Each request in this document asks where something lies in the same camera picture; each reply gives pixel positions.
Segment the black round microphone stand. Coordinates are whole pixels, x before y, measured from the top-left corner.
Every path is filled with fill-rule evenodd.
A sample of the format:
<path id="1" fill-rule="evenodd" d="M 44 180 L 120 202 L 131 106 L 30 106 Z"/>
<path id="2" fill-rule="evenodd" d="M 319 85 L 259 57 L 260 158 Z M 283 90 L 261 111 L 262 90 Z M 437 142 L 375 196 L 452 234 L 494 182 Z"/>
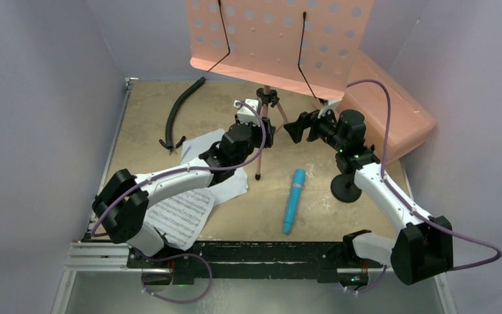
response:
<path id="1" fill-rule="evenodd" d="M 362 190 L 354 183 L 354 175 L 340 174 L 335 176 L 330 184 L 332 195 L 344 203 L 353 203 L 357 201 Z"/>

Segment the pink perforated music stand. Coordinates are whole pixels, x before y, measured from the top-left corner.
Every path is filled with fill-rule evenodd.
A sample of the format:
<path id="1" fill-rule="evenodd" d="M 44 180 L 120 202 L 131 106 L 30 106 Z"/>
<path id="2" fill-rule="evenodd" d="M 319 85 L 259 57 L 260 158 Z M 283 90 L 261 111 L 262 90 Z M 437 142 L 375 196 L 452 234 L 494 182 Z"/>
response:
<path id="1" fill-rule="evenodd" d="M 372 1 L 187 1 L 191 66 L 342 99 Z"/>

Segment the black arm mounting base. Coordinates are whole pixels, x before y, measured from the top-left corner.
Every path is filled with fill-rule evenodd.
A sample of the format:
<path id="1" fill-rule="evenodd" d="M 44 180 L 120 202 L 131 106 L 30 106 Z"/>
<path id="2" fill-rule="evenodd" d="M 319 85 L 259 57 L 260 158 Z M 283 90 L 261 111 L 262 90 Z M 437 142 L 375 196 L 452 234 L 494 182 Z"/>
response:
<path id="1" fill-rule="evenodd" d="M 176 285 L 195 279 L 310 279 L 364 287 L 381 265 L 344 251 L 341 241 L 196 241 L 187 251 L 166 247 L 152 258 L 129 250 L 129 268 L 163 269 Z"/>

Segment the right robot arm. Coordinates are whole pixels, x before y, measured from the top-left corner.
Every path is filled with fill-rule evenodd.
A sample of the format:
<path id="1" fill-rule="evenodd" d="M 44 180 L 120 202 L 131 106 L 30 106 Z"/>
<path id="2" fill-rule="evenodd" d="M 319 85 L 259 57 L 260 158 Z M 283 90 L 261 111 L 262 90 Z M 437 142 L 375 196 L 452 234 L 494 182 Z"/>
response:
<path id="1" fill-rule="evenodd" d="M 343 236 L 336 251 L 343 262 L 357 266 L 372 260 L 393 269 L 406 285 L 445 273 L 453 267 L 451 223 L 444 216 L 434 217 L 414 205 L 408 195 L 395 185 L 382 168 L 373 147 L 365 144 L 365 117 L 347 109 L 336 118 L 332 111 L 324 116 L 319 111 L 303 112 L 295 122 L 284 125 L 294 143 L 299 143 L 305 130 L 308 142 L 322 140 L 336 151 L 340 171 L 332 179 L 333 196 L 344 203 L 357 201 L 367 194 L 397 230 L 395 239 L 381 237 L 370 230 Z"/>

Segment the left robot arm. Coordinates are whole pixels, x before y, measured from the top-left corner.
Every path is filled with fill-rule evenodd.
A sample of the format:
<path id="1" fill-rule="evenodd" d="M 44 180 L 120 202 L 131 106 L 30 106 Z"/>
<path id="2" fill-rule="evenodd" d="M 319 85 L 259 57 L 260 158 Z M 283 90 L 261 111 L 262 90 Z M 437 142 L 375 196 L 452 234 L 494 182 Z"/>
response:
<path id="1" fill-rule="evenodd" d="M 173 243 L 167 230 L 148 221 L 149 209 L 183 193 L 222 184 L 273 145 L 276 128 L 261 115 L 258 100 L 236 100 L 234 106 L 235 123 L 189 162 L 151 173 L 114 173 L 92 203 L 97 220 L 91 235 L 99 236 L 97 229 L 103 227 L 113 243 L 136 248 L 154 268 L 167 263 L 167 247 L 186 250 L 187 245 Z"/>

